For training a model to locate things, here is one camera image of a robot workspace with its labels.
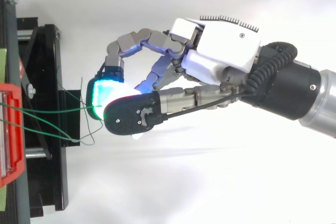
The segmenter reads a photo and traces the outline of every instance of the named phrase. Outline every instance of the robotic hand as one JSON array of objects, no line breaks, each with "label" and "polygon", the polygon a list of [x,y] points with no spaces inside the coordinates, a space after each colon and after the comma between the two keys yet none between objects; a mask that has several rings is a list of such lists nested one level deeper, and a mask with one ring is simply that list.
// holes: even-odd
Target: robotic hand
[{"label": "robotic hand", "polygon": [[[132,32],[108,46],[104,64],[88,84],[87,104],[102,106],[106,128],[117,135],[147,132],[175,116],[242,100],[336,137],[336,73],[295,61],[291,44],[260,47],[260,42],[258,28],[223,16],[177,19],[163,33]],[[111,93],[123,88],[116,85],[123,82],[123,58],[143,46],[163,56],[135,88],[141,94],[115,100]],[[161,90],[181,76],[201,86]],[[102,119],[96,108],[89,114]]]}]

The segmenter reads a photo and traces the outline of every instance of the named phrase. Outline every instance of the coiled cable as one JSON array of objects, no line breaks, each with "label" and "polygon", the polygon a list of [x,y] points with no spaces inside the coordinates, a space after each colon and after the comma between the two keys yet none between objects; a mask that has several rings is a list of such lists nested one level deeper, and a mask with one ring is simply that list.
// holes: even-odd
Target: coiled cable
[{"label": "coiled cable", "polygon": [[269,61],[259,66],[247,79],[244,88],[251,94],[256,95],[257,90],[268,81],[271,76],[281,68],[293,62],[298,55],[298,49],[290,43],[273,42],[267,47],[277,50],[279,53]]}]

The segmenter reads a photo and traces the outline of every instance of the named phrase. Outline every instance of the red clamp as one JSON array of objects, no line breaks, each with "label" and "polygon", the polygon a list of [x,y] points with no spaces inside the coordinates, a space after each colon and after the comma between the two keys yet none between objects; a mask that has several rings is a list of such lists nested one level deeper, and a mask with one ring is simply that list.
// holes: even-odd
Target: red clamp
[{"label": "red clamp", "polygon": [[[22,108],[21,87],[0,83],[0,102]],[[22,113],[0,105],[0,119],[23,126]],[[25,170],[23,128],[0,121],[0,187],[17,179]]]}]

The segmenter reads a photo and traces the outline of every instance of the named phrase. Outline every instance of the white background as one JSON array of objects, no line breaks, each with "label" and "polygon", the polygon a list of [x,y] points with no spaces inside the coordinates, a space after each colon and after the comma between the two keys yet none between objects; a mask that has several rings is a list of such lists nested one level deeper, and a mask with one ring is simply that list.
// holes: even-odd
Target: white background
[{"label": "white background", "polygon": [[[336,71],[336,0],[20,0],[17,14],[62,30],[67,89],[78,89],[81,77],[86,86],[119,36],[199,15],[240,18],[260,27],[263,44],[293,43],[298,60]],[[128,58],[126,82],[143,80],[158,57],[144,50]],[[298,122],[237,103],[171,119],[138,141],[105,129],[95,138],[67,150],[67,209],[46,207],[32,221],[336,223],[336,140]]]}]

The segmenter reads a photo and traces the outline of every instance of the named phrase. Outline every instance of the blue light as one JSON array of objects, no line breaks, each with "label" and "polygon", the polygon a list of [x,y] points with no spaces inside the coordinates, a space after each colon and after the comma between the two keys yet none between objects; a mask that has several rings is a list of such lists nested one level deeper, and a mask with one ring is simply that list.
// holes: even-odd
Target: blue light
[{"label": "blue light", "polygon": [[93,85],[92,105],[93,111],[97,117],[104,120],[104,109],[112,101],[121,97],[140,94],[140,91],[129,85],[113,80],[98,80]]}]

